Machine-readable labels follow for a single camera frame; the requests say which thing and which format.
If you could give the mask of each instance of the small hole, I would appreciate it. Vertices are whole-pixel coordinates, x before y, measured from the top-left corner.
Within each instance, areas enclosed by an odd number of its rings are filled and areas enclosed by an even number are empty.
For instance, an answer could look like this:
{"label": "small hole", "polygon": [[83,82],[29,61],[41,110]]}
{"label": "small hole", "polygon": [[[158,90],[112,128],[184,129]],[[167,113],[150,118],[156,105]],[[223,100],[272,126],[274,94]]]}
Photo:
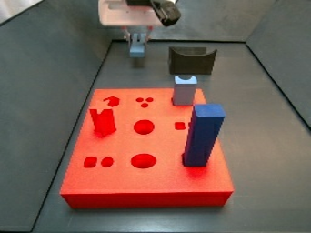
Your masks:
{"label": "small hole", "polygon": [[114,164],[114,159],[111,157],[106,157],[103,160],[102,160],[102,166],[103,167],[111,167]]}
{"label": "small hole", "polygon": [[98,163],[98,158],[96,157],[87,157],[84,160],[84,168],[94,168]]}
{"label": "small hole", "polygon": [[104,98],[103,102],[104,101],[108,101],[108,106],[111,106],[111,107],[118,106],[120,104],[120,99],[118,97],[115,97],[115,96]]}
{"label": "small hole", "polygon": [[176,130],[184,130],[186,129],[184,122],[175,122],[175,129]]}
{"label": "small hole", "polygon": [[147,108],[150,105],[147,103],[142,104],[142,108]]}

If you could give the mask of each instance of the gray table surface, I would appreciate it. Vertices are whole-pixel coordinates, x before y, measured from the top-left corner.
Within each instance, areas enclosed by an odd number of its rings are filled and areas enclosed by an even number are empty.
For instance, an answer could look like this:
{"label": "gray table surface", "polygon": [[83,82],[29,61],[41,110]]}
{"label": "gray table surface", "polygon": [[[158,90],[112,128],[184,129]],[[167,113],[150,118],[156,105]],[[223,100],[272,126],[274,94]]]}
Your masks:
{"label": "gray table surface", "polygon": [[170,46],[219,50],[212,75],[196,78],[227,113],[219,139],[234,196],[223,208],[71,209],[59,192],[87,103],[33,231],[311,231],[310,130],[244,44],[154,42],[143,60],[128,58],[127,43],[114,43],[92,88],[174,87]]}

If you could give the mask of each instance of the circular hole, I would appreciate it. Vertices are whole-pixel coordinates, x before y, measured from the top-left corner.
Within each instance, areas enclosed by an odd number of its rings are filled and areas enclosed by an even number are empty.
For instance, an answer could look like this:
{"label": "circular hole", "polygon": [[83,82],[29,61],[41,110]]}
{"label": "circular hole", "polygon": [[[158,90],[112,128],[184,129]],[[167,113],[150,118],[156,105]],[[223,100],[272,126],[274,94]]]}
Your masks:
{"label": "circular hole", "polygon": [[134,125],[134,130],[140,135],[150,134],[155,129],[155,125],[150,120],[140,120]]}
{"label": "circular hole", "polygon": [[106,157],[103,160],[102,160],[102,166],[103,167],[111,167],[114,164],[114,159],[111,157]]}
{"label": "circular hole", "polygon": [[131,165],[140,169],[152,167],[156,163],[156,158],[150,154],[139,154],[131,159]]}
{"label": "circular hole", "polygon": [[143,103],[142,104],[142,108],[147,108],[148,107],[148,104],[147,103]]}

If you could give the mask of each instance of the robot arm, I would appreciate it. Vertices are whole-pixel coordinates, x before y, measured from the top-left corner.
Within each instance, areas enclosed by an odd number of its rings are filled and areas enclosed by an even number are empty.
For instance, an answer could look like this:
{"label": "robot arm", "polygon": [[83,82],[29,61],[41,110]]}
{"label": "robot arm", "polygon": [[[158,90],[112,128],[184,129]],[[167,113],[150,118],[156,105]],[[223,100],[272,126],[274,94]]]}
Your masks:
{"label": "robot arm", "polygon": [[175,5],[175,1],[170,0],[127,0],[130,6],[151,6],[155,15],[163,26],[175,25],[180,19],[180,11]]}

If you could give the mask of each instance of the red block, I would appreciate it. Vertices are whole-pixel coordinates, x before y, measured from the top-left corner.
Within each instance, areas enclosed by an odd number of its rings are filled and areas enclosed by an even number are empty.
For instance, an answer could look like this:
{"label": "red block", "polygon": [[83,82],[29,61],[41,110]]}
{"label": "red block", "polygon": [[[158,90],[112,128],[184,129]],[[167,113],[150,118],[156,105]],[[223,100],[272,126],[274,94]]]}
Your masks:
{"label": "red block", "polygon": [[[61,196],[72,208],[223,206],[234,192],[216,141],[206,167],[184,167],[192,106],[171,104],[172,89],[99,89],[91,104],[111,96],[118,131],[94,132],[87,114]],[[194,104],[204,104],[198,89]]]}
{"label": "red block", "polygon": [[116,131],[114,109],[107,109],[111,104],[112,100],[108,104],[98,101],[96,106],[90,109],[95,132],[102,133],[103,136],[107,136]]}

